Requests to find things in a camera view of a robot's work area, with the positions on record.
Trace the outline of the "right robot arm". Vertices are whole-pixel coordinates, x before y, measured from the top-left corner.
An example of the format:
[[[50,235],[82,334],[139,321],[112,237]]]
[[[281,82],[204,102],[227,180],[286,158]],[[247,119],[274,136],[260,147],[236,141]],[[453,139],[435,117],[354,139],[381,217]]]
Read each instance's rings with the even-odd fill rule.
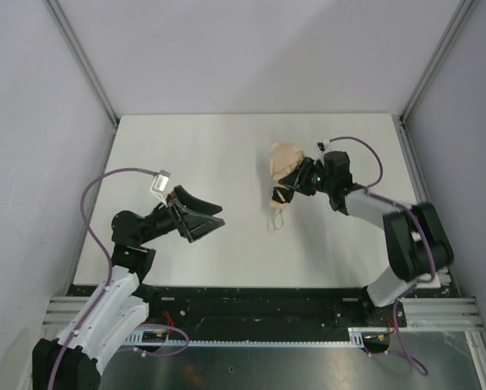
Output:
[[[430,202],[405,206],[354,182],[349,155],[329,151],[320,160],[304,158],[280,180],[297,193],[324,193],[334,211],[371,223],[384,232],[388,266],[367,285],[371,304],[385,307],[417,284],[431,282],[454,259],[453,249]]]

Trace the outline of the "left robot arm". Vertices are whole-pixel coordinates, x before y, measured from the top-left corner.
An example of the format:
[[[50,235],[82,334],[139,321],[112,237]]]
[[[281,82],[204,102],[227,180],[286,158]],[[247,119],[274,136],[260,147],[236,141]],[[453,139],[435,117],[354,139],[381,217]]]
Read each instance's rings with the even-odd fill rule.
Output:
[[[109,361],[150,315],[149,302],[135,294],[156,256],[145,243],[173,231],[198,241],[224,225],[222,210],[176,186],[146,216],[119,212],[111,222],[114,249],[106,278],[53,340],[42,338],[35,345],[33,388],[98,388]]]

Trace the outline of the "beige folding umbrella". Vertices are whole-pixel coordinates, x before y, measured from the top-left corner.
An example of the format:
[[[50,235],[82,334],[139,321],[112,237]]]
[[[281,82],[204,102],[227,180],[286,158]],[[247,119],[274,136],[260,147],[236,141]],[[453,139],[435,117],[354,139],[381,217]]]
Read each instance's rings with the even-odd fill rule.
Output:
[[[269,206],[272,208],[271,226],[279,231],[284,226],[283,212],[293,200],[294,191],[280,181],[292,174],[305,158],[305,152],[292,142],[276,142],[271,147],[270,175],[272,192]]]

